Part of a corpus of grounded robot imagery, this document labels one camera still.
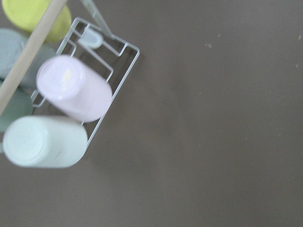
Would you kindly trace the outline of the pink plastic cup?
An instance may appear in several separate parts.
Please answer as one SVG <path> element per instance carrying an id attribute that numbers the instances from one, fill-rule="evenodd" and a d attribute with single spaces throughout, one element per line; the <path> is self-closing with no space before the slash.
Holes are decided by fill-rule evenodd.
<path id="1" fill-rule="evenodd" d="M 36 76 L 36 86 L 49 103 L 80 122 L 101 118 L 112 102 L 110 84 L 69 55 L 58 55 L 43 63 Z"/>

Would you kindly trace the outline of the grey plastic cup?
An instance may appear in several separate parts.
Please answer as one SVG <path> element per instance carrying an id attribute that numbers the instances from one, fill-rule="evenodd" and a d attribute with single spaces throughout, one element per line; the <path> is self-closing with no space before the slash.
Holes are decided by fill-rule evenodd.
<path id="1" fill-rule="evenodd" d="M 4 80 L 19 55 L 21 54 L 28 38 L 12 29 L 0 29 L 0 79 Z M 20 82 L 21 87 L 36 89 L 36 76 L 40 67 L 45 61 L 54 57 L 55 50 L 44 44 L 37 53 L 31 66 L 28 68 L 26 74 Z"/>

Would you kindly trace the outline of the yellow plastic cup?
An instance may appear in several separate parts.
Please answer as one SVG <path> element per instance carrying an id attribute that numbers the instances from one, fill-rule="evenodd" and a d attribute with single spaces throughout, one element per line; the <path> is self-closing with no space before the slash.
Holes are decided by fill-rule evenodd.
<path id="1" fill-rule="evenodd" d="M 50 1 L 3 0 L 1 3 L 4 14 L 8 20 L 22 31 L 30 34 L 38 25 Z M 45 41 L 55 43 L 62 40 L 70 29 L 71 21 L 71 12 L 68 6 L 65 5 Z"/>

